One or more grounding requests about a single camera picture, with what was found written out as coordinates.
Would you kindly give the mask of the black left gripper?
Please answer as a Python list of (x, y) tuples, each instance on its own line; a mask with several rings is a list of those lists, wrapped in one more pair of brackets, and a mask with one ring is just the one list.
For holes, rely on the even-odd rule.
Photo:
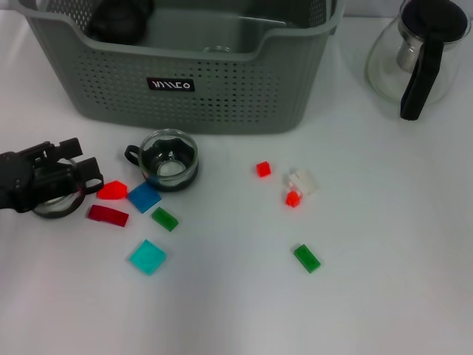
[(1, 208), (18, 213), (75, 194), (78, 174), (83, 183), (103, 182), (96, 158), (74, 164), (69, 161), (83, 154), (77, 138), (54, 145), (49, 141), (20, 152), (1, 154)]

